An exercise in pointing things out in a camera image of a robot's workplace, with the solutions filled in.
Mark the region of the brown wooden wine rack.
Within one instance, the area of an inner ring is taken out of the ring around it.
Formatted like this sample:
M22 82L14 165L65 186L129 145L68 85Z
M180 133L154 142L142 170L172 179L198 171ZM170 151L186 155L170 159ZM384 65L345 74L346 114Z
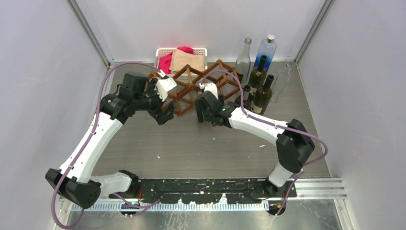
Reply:
M230 73L236 74L236 69L220 59L204 71L199 71L187 64L180 70L180 73L168 75L175 80L177 86L168 94L161 108L166 110L169 104L173 103L175 115L186 114L194 108L194 100L202 92L199 87L202 81L214 83L217 86L218 94L224 100L231 98L239 93L239 88L237 81L230 76Z

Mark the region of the green bottle silver capsule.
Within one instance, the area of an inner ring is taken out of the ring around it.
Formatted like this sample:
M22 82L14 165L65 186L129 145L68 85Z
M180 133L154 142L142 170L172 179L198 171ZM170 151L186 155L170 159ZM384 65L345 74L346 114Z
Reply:
M243 87L243 94L242 96L238 96L235 100L234 103L240 104L241 98L243 99L243 107L246 110L250 110L251 109L251 100L250 100L250 91L251 91L251 87L249 85L245 85Z

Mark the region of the clear glass wine bottle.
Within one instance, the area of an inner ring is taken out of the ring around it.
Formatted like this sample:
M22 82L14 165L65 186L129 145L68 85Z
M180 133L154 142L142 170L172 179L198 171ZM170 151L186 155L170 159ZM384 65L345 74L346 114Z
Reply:
M245 85L248 81L248 72L251 67L251 58L250 58L250 45L252 39L251 37L246 37L244 40L244 48L242 53L238 56L235 62L235 69L237 77L241 85Z

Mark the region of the dark green bottle white label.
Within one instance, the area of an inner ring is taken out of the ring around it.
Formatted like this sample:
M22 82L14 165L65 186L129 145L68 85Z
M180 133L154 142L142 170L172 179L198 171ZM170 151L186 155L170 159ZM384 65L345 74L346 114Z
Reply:
M257 67L254 67L251 71L248 85L250 86L248 99L251 102L254 98L256 90L264 84L266 78L265 64L268 57L266 55L261 55L259 59L259 64Z

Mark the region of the small clear bottle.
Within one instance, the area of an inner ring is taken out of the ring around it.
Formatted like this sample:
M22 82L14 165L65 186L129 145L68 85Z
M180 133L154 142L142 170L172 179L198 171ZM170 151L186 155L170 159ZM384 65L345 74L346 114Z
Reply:
M277 103L281 93L283 92L284 88L286 87L287 83L289 82L290 78L290 71L293 65L291 63L286 63L284 68L278 72L276 77L276 81L272 88L272 97L271 101L273 103Z

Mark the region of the blue square glass bottle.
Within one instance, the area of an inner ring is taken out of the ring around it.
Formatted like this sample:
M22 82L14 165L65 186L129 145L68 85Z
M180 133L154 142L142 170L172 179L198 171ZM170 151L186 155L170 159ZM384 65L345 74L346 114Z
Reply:
M266 55L267 61L264 65L264 69L266 71L268 71L271 66L271 62L272 62L272 59L276 52L276 49L277 49L277 44L275 42L275 36L273 34L269 34L267 36L267 38L261 40L261 42L260 42L260 45L259 45L259 48L257 51L257 55L256 55L256 59L255 59L255 63L254 63L254 67L256 68L259 65L261 56Z

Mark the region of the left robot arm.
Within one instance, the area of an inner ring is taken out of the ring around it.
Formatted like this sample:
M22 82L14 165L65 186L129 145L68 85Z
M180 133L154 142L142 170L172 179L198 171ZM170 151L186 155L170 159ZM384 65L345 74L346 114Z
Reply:
M84 209L112 194L137 196L140 182L134 173L120 170L92 176L92 172L112 137L135 112L147 111L159 125L174 118L175 105L170 103L166 110L162 106L176 86L168 76L148 79L135 72L125 74L116 92L102 97L99 111L69 159L59 169L49 169L46 180L60 196Z

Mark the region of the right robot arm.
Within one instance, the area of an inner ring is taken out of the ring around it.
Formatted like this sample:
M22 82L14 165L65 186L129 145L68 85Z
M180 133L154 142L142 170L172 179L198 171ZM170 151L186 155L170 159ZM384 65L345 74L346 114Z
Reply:
M234 102L225 103L211 92L203 92L195 100L200 123L207 121L219 126L243 130L273 144L278 163L267 176L264 188L270 196L279 196L288 179L299 173L313 153L315 144L306 136L302 122L272 120L245 110Z

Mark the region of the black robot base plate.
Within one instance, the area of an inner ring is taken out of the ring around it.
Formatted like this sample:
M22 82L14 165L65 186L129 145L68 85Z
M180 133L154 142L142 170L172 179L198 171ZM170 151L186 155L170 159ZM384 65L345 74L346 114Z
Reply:
M227 204L256 204L285 195L295 197L292 181L276 188L267 179L140 179L135 188L119 192L126 200L134 198L146 203L159 200L162 204L217 204L224 198Z

